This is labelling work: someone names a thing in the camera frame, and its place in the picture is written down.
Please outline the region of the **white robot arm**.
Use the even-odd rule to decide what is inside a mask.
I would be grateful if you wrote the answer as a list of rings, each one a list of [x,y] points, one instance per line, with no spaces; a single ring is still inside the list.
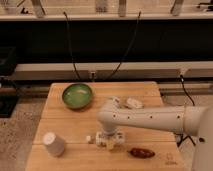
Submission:
[[[124,109],[109,98],[97,114],[103,133],[112,136],[118,126],[185,133],[197,137],[191,171],[213,171],[213,107],[168,106]]]

